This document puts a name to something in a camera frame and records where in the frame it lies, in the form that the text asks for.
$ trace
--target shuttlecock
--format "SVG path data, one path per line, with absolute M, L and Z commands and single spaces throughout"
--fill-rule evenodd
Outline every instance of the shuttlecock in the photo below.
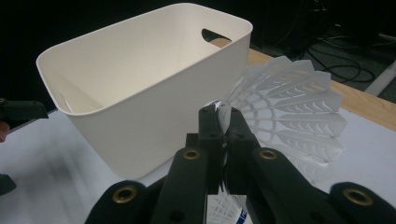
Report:
M 337 140 L 347 125 L 338 109 L 342 94 L 331 76 L 310 61 L 278 57 L 247 69 L 219 107 L 223 131 L 231 107 L 244 115 L 262 147 L 283 154 L 312 184 L 335 175 L 332 162 L 344 148 Z
M 245 208 L 246 196 L 230 195 L 219 190 L 218 195 L 207 195 L 207 224 L 249 224 Z

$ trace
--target white plastic bin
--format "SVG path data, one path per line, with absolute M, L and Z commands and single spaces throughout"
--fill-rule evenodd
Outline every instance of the white plastic bin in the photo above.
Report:
M 217 48 L 203 29 L 233 42 Z M 136 179 L 184 147 L 198 110 L 233 87 L 251 30 L 234 16 L 177 4 L 47 49 L 36 64 L 58 109 L 117 175 Z

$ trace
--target hole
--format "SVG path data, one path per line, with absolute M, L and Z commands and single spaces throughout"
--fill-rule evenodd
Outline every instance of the hole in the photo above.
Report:
M 266 160 L 274 160 L 276 159 L 277 155 L 275 152 L 270 150 L 263 150 L 260 152 L 260 156 Z
M 174 221 L 174 222 L 180 222 L 184 220 L 184 213 L 180 211 L 173 211 L 171 212 L 169 216 L 169 220 Z
M 326 218 L 320 212 L 311 212 L 309 216 L 315 223 L 326 223 Z
M 224 48 L 229 45 L 232 40 L 224 35 L 219 35 L 213 31 L 203 29 L 201 31 L 202 38 L 209 44 L 212 44 L 218 48 Z
M 361 206 L 370 206 L 373 204 L 373 199 L 359 189 L 344 189 L 343 193 L 348 200 L 355 204 Z
M 195 160 L 200 157 L 199 151 L 195 149 L 187 150 L 183 153 L 183 157 L 187 160 Z
M 114 191 L 113 201 L 115 203 L 128 203 L 136 197 L 137 189 L 135 186 L 128 185 Z

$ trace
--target bin handle hole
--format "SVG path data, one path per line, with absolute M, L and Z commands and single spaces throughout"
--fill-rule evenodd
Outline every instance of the bin handle hole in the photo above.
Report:
M 204 41 L 221 49 L 233 42 L 230 38 L 207 29 L 202 29 L 201 35 Z

